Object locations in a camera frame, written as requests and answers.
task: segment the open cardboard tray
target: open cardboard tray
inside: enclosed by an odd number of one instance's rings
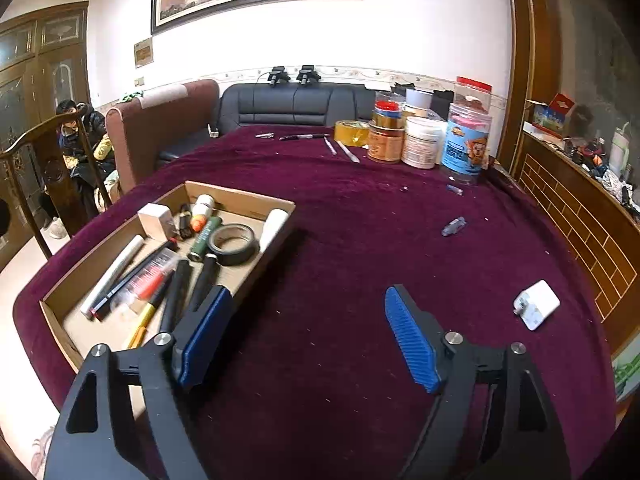
[[[289,218],[263,253],[257,253],[251,260],[242,265],[221,267],[216,283],[228,288],[234,297],[237,308],[255,280],[264,272],[269,261],[280,249],[284,238],[286,238],[291,229],[291,214],[296,205],[293,202],[269,196],[190,181],[175,187],[160,197],[156,203],[169,207],[174,216],[176,216],[182,204],[195,203],[197,197],[201,194],[208,194],[213,197],[216,201],[217,214],[225,224],[241,223],[248,225],[254,230],[258,240],[262,235],[264,221],[273,209],[283,209],[289,213]],[[145,237],[145,232],[136,215],[93,248],[56,283],[40,302],[44,316],[58,346],[60,346],[60,350],[76,373],[82,366],[84,356],[88,354],[95,344],[107,343],[113,351],[123,350],[125,340],[136,324],[137,314],[126,306],[116,308],[103,322],[98,322],[97,320],[87,320],[80,313],[79,305],[120,251],[137,234]],[[178,242],[177,252],[182,256],[186,256],[193,244],[193,240],[194,238],[191,238],[184,242]],[[125,272],[132,269],[160,245],[161,242],[146,238],[145,245]],[[193,267],[193,272],[187,303],[191,295],[191,289],[202,269],[202,264],[192,262],[191,267]],[[158,332],[163,309],[164,303],[158,308],[152,322],[149,324],[144,342],[151,339]]]

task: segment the floor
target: floor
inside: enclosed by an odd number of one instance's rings
[[[54,240],[44,235],[55,253],[69,238]],[[44,391],[22,348],[12,318],[18,293],[44,265],[46,259],[35,238],[0,272],[0,428],[20,461],[31,469],[33,444],[58,420],[58,410]]]

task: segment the wooden chair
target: wooden chair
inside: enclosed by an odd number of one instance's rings
[[[62,150],[58,144],[57,131],[62,124],[73,121],[76,121],[78,124],[80,142],[86,153],[89,167],[98,182],[98,188],[100,189],[100,194],[102,195],[105,206],[111,206],[109,194],[104,187],[103,179],[100,177],[94,152],[89,146],[84,124],[82,124],[82,116],[85,111],[86,107],[83,107],[77,112],[56,115],[31,130],[24,132],[7,150],[0,152],[0,161],[2,161],[7,168],[9,182],[14,188],[15,195],[18,197],[20,208],[47,260],[51,257],[51,251],[31,214],[27,199],[20,188],[18,176],[15,171],[14,157],[23,146],[32,146],[51,201],[58,210],[60,219],[65,225],[69,236],[73,236],[87,224],[88,218],[84,206],[82,206],[82,201],[71,182],[71,177],[66,169],[64,158],[62,157]]]

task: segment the white shoe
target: white shoe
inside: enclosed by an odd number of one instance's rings
[[[55,240],[60,240],[67,236],[65,226],[60,218],[55,217],[53,222],[51,222],[49,226],[49,236]]]

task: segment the yellow tape roll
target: yellow tape roll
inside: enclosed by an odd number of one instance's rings
[[[334,139],[346,146],[362,147],[369,139],[369,125],[361,121],[338,121],[334,127]]]

